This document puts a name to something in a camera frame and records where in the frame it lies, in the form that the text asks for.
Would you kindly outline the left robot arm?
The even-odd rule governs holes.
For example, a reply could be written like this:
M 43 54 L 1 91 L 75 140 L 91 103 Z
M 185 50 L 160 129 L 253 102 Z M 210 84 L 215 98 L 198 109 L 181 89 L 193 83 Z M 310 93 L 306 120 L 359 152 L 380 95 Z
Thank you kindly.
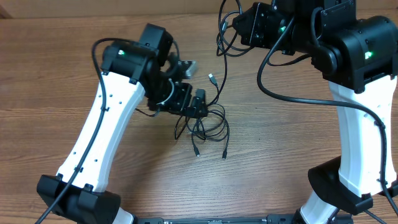
M 126 126 L 142 100 L 150 110 L 188 118 L 208 114 L 204 90 L 187 83 L 192 60 L 172 53 L 174 38 L 153 24 L 135 42 L 108 38 L 93 106 L 81 133 L 55 175 L 43 175 L 37 193 L 54 213 L 76 223 L 134 223 L 119 195 L 108 192 L 112 162 Z

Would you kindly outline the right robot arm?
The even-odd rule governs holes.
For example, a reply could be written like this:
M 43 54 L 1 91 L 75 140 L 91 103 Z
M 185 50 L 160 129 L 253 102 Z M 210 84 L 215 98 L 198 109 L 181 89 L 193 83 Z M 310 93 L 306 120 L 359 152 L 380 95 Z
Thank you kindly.
M 397 86 L 397 26 L 387 17 L 356 17 L 343 1 L 256 2 L 233 19 L 241 43 L 269 55 L 297 52 L 329 83 L 331 100 L 273 93 L 282 101 L 335 106 L 341 155 L 308 171 L 312 194 L 285 223 L 351 223 L 369 213 L 373 196 L 397 195 L 391 153 L 391 110 Z

